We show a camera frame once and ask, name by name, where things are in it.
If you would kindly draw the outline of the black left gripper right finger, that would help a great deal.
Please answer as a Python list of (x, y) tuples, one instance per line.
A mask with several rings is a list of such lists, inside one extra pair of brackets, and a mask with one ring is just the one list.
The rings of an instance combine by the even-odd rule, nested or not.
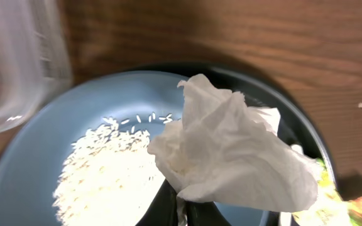
[(231, 226), (214, 202), (187, 202), (186, 214), (188, 226)]

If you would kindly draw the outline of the white paper napkin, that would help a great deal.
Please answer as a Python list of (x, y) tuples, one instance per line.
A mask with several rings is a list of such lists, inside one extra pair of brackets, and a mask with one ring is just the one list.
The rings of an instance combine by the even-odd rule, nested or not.
[(278, 136), (276, 108), (249, 107), (241, 92), (217, 89), (203, 75), (183, 80), (184, 111), (148, 152), (179, 198), (274, 212), (316, 201), (315, 161)]

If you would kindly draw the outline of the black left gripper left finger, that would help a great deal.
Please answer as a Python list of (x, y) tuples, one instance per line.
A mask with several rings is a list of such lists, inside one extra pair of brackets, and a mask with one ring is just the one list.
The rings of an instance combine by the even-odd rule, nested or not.
[(163, 182), (146, 213), (136, 226), (177, 226), (177, 194), (167, 180)]

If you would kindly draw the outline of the green yellow snack wrapper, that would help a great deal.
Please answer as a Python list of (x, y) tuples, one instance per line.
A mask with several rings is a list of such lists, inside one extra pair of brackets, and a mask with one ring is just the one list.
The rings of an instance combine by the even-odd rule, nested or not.
[(362, 226), (362, 196), (344, 201), (329, 177), (325, 162), (320, 158), (314, 161), (317, 201), (308, 210), (294, 212), (295, 222), (300, 226)]

